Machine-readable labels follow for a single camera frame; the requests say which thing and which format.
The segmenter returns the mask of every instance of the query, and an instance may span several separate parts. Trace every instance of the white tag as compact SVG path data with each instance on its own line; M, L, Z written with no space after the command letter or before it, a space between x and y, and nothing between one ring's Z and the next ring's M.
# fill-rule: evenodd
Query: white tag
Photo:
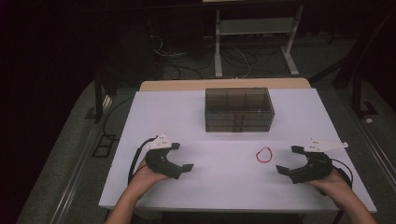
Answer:
M308 146L304 147L306 152L325 152L337 148L348 147L347 143L331 142L312 138Z
M162 133L152 142L148 143L147 149L168 148L171 146L172 146L172 142L169 140L168 136Z

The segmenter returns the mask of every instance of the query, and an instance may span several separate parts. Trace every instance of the floor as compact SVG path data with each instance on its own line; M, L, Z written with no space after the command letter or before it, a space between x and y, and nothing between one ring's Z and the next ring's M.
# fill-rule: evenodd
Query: floor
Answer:
M289 77L280 53L285 36L253 37L222 40L223 78ZM330 44L329 39L326 34L297 36L291 55L300 77L310 78L341 60L354 43L354 39L335 39ZM214 78L212 40L208 37L206 41L207 54L204 57L180 54L175 50L168 53L163 65L163 79ZM345 90L332 87L336 74L337 71L330 73L313 83L312 87L318 90L340 138L349 143L347 153L377 207L376 219L379 223L396 223L393 214L396 188L387 175L387 167L381 165L373 151L373 147L380 147L393 164L396 162L396 113L370 83L363 82L362 97L374 105L378 115L358 119L349 106L350 87ZM92 84L87 87L76 101L18 223L101 223L105 220L108 211L99 207L98 202L118 142L113 143L106 158L93 157L92 153L102 133L121 135L136 91L125 86L119 89L117 95L109 96L105 116L94 123L87 116L95 107L94 89ZM106 139L103 141L103 145L109 144ZM97 155L104 154L106 150L99 148ZM141 216L150 218L146 223L161 223L158 214ZM303 223L332 223L334 217L335 214L306 214ZM340 223L349 222L343 217Z

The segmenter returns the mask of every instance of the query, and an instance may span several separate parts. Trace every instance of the table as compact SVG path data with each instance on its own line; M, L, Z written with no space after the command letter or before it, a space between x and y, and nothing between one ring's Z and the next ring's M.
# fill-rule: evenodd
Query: table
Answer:
M270 132L206 133L203 90L213 86L269 87L276 112ZM298 168L306 164L305 156L291 153L290 146L304 146L311 137L340 141L317 91L310 89L304 78L143 83L125 123L100 206L111 209L115 205L127 186L136 149L160 133L180 143L180 149L170 152L168 160L178 165L194 163L194 167L179 180L156 185L138 202L137 209L282 213L338 210L329 198L306 185L292 184L276 171L276 165ZM255 157L263 147L270 147L274 154L265 164ZM142 151L140 161L146 151ZM339 149L327 155L349 166L354 174L353 189L375 212L347 153Z

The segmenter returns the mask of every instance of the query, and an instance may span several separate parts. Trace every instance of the dark background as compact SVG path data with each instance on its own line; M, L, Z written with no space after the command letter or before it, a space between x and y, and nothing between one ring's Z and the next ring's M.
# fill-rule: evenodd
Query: dark background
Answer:
M306 7L299 35L370 34L381 18L378 14L384 15L378 11L391 8L386 1L334 3L329 7ZM115 93L124 85L139 86L144 80L159 77L155 64L158 59L152 52L149 34L162 35L172 39L174 45L199 54L201 36L214 31L213 11L156 12L156 20L151 20L149 28L148 18L152 14L147 11L91 10L139 4L139 1L1 1L4 144L0 155L0 223L14 223L18 218L75 101L95 75L101 74L108 93ZM382 90L380 93L396 109L391 93L396 83L392 69L396 62L395 24L386 26L360 72Z

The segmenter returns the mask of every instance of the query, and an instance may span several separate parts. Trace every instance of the gray carpet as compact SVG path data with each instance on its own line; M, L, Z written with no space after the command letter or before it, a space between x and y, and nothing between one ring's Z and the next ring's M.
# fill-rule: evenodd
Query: gray carpet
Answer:
M282 40L273 38L262 46L245 48L245 50L262 48L260 51L262 55L258 56L257 63L251 66L252 71L247 78L290 76L282 56L276 51ZM301 77L312 77L342 59L353 45L353 40L350 39L334 40L331 44L328 40L327 35L296 39L291 55ZM236 51L231 53L235 57L238 56ZM209 54L200 61L181 64L202 68L198 70L200 74L214 77L213 62L210 61ZM243 76L247 72L247 67L243 66L243 63L239 63L238 66L234 67L223 62L224 77ZM179 76L178 71L173 67L165 67L164 73L164 79ZM396 216L392 211L396 207L395 190L373 156L370 142L366 140L361 130L361 125L370 130L389 158L396 162L394 159L396 113L378 96L370 84L364 83L363 98L370 101L379 113L367 117L373 120L372 123L364 124L364 120L356 119L350 110L350 89L337 91L332 88L331 83L335 75L336 71L312 86L318 90L340 138L349 144L347 153L377 207L378 212L375 217L378 222L396 223ZM195 71L190 70L183 71L181 77L199 78ZM105 118L110 115L108 120L102 119L98 124L94 124L92 119L85 118L90 108L94 107L93 85L87 87L64 125L49 160L21 212L19 223L102 223L105 220L107 210L97 204L117 149L117 142L107 158L94 158L91 154L103 133L105 121L106 133L120 137L132 99L117 108L116 106L133 97L135 91L123 88L117 95L111 96L111 107L105 113ZM335 214L307 214L303 223L332 223L334 217ZM340 223L349 222L343 217Z

